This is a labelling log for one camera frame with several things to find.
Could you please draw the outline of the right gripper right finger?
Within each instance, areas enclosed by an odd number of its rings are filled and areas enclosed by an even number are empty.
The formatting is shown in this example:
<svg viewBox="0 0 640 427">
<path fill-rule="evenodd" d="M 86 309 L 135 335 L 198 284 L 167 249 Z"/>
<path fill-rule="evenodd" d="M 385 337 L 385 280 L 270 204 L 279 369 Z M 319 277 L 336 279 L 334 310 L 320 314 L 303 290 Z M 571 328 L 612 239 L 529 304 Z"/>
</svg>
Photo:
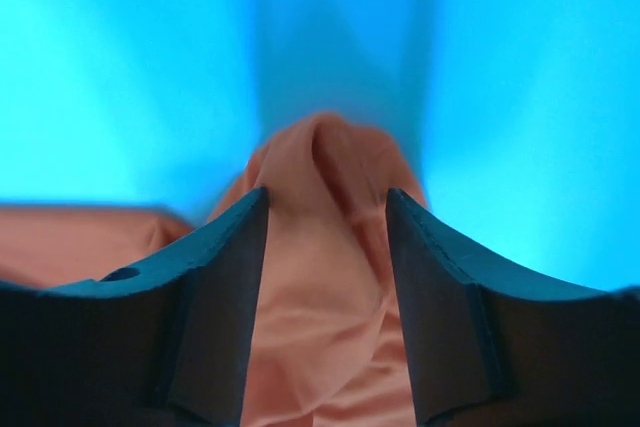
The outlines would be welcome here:
<svg viewBox="0 0 640 427">
<path fill-rule="evenodd" d="M 388 239 L 420 426 L 635 426 L 639 290 L 514 263 L 406 192 Z"/>
</svg>

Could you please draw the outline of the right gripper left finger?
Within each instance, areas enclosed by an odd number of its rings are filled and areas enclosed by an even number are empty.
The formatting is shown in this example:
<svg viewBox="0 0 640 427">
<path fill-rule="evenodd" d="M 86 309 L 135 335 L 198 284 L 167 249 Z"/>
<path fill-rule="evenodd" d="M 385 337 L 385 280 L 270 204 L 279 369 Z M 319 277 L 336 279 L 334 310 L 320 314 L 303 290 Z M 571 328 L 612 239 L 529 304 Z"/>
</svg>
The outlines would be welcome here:
<svg viewBox="0 0 640 427">
<path fill-rule="evenodd" d="M 101 280 L 1 286 L 5 426 L 240 423 L 265 189 Z"/>
</svg>

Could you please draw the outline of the orange t shirt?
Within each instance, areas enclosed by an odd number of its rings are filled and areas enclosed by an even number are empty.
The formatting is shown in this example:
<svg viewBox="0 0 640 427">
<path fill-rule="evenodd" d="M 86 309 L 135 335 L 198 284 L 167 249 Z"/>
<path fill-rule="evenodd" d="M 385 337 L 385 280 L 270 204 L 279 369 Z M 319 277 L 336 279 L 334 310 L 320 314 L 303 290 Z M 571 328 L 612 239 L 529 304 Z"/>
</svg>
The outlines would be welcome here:
<svg viewBox="0 0 640 427">
<path fill-rule="evenodd" d="M 305 118 L 256 150 L 218 204 L 270 194 L 244 401 L 246 426 L 415 422 L 385 220 L 386 194 L 423 194 L 384 131 Z M 100 278 L 191 232 L 124 208 L 5 207 L 1 276 L 37 287 Z"/>
</svg>

